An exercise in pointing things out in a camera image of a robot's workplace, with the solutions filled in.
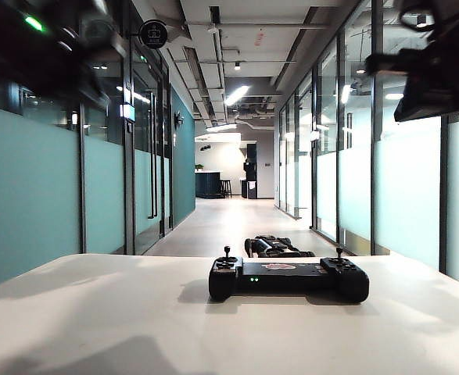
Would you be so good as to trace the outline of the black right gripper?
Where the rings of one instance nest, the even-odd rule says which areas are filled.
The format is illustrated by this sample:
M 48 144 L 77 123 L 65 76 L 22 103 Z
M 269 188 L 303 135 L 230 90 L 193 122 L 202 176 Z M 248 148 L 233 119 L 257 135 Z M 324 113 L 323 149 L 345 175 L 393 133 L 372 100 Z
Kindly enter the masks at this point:
M 394 112 L 397 122 L 459 112 L 459 39 L 434 41 L 424 49 L 403 48 L 398 54 L 373 53 L 365 60 L 367 74 L 406 74 Z

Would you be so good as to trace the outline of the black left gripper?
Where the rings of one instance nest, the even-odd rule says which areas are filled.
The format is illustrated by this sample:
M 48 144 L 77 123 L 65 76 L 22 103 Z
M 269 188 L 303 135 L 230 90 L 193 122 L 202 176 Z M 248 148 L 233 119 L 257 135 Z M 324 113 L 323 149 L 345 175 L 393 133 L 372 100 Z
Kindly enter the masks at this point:
M 15 6 L 13 80 L 36 94 L 105 106 L 91 64 L 110 52 L 105 6 Z

